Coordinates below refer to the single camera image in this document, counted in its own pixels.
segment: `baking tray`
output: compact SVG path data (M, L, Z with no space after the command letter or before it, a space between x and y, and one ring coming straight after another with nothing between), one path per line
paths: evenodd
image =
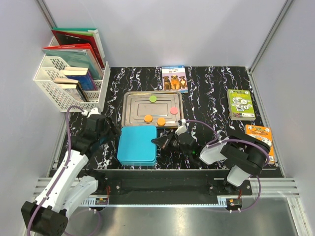
M151 103L150 96L156 96L157 101ZM178 113L170 113L172 107L177 107ZM152 115L151 123L144 122L145 115ZM158 126L158 118L165 118L165 126ZM122 127L136 125L155 125L157 128L177 128L176 121L183 119L182 94L177 91L147 91L127 92L124 95Z

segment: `colored disc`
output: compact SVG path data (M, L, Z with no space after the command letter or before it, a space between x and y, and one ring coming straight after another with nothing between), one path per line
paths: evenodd
M178 113L178 108L177 107L172 107L171 108L171 114L176 115Z
M152 96L149 97L149 101L152 102L152 103L156 102L157 101L157 97L152 95Z
M150 122L152 122L152 121L153 121L152 115L146 115L146 116L144 117L144 122L150 123Z
M157 119L157 125L158 126L165 126L165 119L164 118Z

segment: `metal floor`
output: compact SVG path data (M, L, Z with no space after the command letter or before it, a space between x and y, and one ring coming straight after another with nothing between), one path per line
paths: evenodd
M253 202L244 199L245 206ZM70 219L67 232L86 236L97 216L84 212ZM94 236L297 236L286 199L260 199L242 213L214 213L201 208L125 208L102 211L103 225Z

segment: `wall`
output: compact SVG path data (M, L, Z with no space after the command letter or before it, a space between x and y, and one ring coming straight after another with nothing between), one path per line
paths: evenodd
M96 27L111 66L251 66L285 0L45 0L58 27Z
M285 173L315 232L315 2L295 1L254 71Z
M52 38L34 0L0 1L1 235L22 235L20 212L47 174L64 114L32 81Z

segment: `black tabletop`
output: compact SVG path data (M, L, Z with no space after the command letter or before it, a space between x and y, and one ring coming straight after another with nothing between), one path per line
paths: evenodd
M245 67L186 67L188 93L183 93L184 117L203 121L218 132L219 138L224 139L232 130L244 132L246 124L263 125L252 85ZM231 120L228 110L227 90L243 89L251 92L255 121ZM109 115L121 125L123 98L128 91L162 90L160 67L114 67L106 94L103 113ZM75 135L85 123L85 117L73 113L70 118L71 134ZM166 133L167 129L158 129L158 136ZM201 124L190 123L189 132L201 145L213 139L213 133ZM100 147L87 165L94 169L148 169L140 166L122 166L117 160L117 142L109 142ZM63 159L67 148L66 137L60 155ZM224 162L204 167L205 169L225 169ZM265 168L278 169L275 165ZM157 149L157 162L150 169L195 169L186 156Z

